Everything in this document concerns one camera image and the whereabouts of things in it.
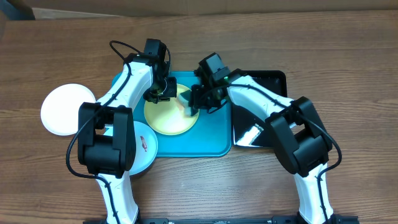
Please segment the green yellow sponge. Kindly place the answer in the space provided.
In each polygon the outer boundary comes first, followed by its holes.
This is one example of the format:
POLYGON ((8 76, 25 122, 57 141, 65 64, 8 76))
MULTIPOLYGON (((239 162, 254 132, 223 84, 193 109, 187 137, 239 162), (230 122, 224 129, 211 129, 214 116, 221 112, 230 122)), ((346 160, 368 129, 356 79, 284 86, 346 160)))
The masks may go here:
POLYGON ((185 116, 194 117, 198 113, 198 109, 193 107, 191 90, 180 93, 177 97, 177 101, 183 106, 185 116))

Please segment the yellow plate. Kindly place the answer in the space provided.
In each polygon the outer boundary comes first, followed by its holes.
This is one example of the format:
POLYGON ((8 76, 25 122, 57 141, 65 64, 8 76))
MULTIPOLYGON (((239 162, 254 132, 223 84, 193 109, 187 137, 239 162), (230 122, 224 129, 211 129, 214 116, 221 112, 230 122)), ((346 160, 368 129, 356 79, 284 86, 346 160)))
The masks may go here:
POLYGON ((177 98, 157 104, 145 102, 144 117, 147 124, 160 134, 178 135, 188 131, 196 123, 199 112, 189 116, 177 98))

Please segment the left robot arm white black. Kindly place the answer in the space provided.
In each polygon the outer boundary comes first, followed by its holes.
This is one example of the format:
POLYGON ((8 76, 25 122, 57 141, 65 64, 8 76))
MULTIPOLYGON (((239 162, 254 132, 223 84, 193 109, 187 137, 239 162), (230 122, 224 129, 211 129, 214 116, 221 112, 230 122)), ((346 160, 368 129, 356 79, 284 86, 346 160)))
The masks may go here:
POLYGON ((103 223, 138 223, 139 209, 132 196, 129 170, 136 158, 133 111, 141 99, 151 103, 177 96, 177 80, 169 76, 171 58, 159 39, 147 39, 143 51, 123 57, 123 70, 109 91, 78 110, 78 131, 68 151, 78 145, 83 177, 101 188, 107 217, 103 223))

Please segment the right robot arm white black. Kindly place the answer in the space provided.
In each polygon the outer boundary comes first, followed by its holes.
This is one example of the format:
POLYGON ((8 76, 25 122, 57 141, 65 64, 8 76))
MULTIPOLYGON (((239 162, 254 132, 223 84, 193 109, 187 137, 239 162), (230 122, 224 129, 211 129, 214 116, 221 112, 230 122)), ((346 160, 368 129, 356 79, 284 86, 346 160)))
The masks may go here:
POLYGON ((293 100, 258 84, 252 76, 231 71, 217 53, 205 57, 194 74, 189 114, 220 108, 223 101, 240 106, 260 119, 274 154, 293 175, 299 197, 299 215, 305 223, 331 223, 333 209, 326 186, 328 153, 335 146, 313 105, 306 97, 293 100))

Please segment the white plate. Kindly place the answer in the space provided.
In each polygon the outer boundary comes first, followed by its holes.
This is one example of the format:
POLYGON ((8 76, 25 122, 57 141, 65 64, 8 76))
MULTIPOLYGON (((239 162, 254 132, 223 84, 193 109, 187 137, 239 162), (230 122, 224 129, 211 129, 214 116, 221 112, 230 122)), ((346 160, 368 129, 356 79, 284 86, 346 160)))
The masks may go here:
POLYGON ((94 94, 87 87, 76 83, 57 87, 42 103, 42 124, 58 136, 75 134, 78 131, 78 111, 84 102, 96 102, 94 94))

